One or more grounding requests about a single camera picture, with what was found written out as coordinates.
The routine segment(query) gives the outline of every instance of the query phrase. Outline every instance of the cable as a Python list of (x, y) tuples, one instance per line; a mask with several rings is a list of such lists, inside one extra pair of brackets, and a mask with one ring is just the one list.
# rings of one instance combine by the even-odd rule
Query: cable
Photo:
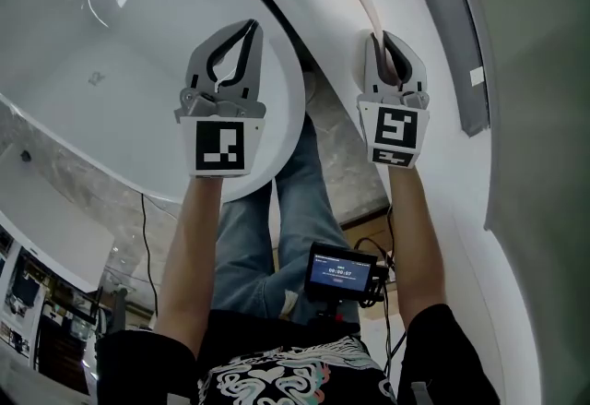
[(151, 290), (154, 291), (154, 306), (156, 310), (156, 316), (158, 316), (158, 293), (156, 292), (154, 280), (151, 278), (151, 252), (149, 251), (148, 238), (146, 237), (146, 224), (148, 223), (148, 217), (146, 216), (146, 203), (144, 200), (145, 196), (144, 194), (141, 194), (141, 211), (144, 215), (142, 233), (144, 235), (144, 244), (146, 245), (147, 251), (147, 278), (149, 279), (149, 285), (151, 285)]
[(371, 308), (372, 306), (377, 304), (377, 300), (375, 300), (375, 299), (378, 297), (377, 291), (380, 289), (381, 289), (381, 284), (372, 283), (371, 290), (369, 291), (369, 296), (373, 300), (360, 300), (359, 301), (360, 307), (361, 308)]
[[(377, 242), (373, 241), (373, 239), (367, 238), (367, 237), (360, 238), (355, 243), (353, 249), (355, 251), (358, 250), (360, 245), (365, 241), (372, 243), (381, 252), (386, 266), (395, 272), (394, 259), (392, 257), (390, 257), (385, 252), (385, 250), (377, 244)], [(383, 368), (383, 373), (385, 374), (385, 376), (387, 378), (389, 378), (389, 372), (391, 370), (391, 361), (393, 359), (393, 356), (391, 355), (391, 324), (389, 322), (389, 292), (387, 291), (387, 286), (385, 284), (382, 285), (382, 288), (383, 288), (383, 314), (385, 315), (385, 326), (387, 328), (387, 338), (385, 339), (385, 353), (387, 354), (387, 360), (385, 362), (385, 367)], [(361, 304), (360, 306), (362, 306), (363, 308), (367, 308), (368, 306), (373, 306), (373, 305), (374, 305), (374, 303), (366, 304), (366, 306)]]
[(397, 351), (399, 350), (399, 348), (401, 348), (402, 343), (404, 342), (404, 339), (406, 339), (406, 336), (407, 336), (407, 333), (406, 333), (406, 331), (404, 331), (404, 334), (402, 335), (402, 337), (399, 339), (399, 341), (397, 342), (397, 344), (395, 345), (395, 347), (391, 351), (392, 359), (394, 358), (394, 356), (397, 353)]
[[(394, 211), (394, 206), (393, 204), (391, 204), (389, 206), (389, 209), (387, 210), (387, 214), (385, 215), (385, 217), (387, 218), (387, 227), (389, 228), (389, 234), (391, 235), (391, 256), (395, 257), (395, 237), (394, 237), (394, 229), (391, 225), (391, 214)], [(394, 359), (395, 354), (397, 353), (397, 351), (399, 351), (399, 348), (401, 347), (402, 343), (404, 342), (404, 339), (406, 339), (406, 331), (404, 331), (404, 334), (402, 335), (402, 337), (399, 339), (399, 341), (397, 342), (396, 346), (391, 350), (390, 353), (390, 361)]]

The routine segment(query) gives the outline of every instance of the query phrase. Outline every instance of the leg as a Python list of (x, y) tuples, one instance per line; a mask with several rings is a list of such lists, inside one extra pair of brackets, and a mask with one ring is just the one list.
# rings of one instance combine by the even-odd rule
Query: leg
[(223, 205), (219, 215), (213, 306), (266, 317), (264, 287), (275, 271), (268, 232), (272, 184)]
[[(306, 115), (301, 137), (293, 155), (277, 175), (281, 231), (278, 245), (280, 271), (267, 282), (265, 299), (270, 317), (277, 317), (285, 302), (285, 290), (299, 294), (291, 313), (295, 323), (307, 324), (324, 303), (310, 302), (304, 291), (305, 273), (313, 242), (348, 249), (325, 190), (322, 165), (317, 151), (315, 129)], [(359, 323), (359, 305), (344, 302), (338, 313), (345, 321)]]

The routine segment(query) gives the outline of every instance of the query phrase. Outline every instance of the electronic device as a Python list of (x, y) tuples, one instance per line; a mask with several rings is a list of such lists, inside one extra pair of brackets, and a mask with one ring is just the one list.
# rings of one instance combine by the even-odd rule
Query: electronic device
[(388, 268), (377, 265), (377, 256), (347, 248), (314, 243), (305, 276), (305, 292), (312, 301), (336, 306), (343, 300), (361, 304), (380, 302)]

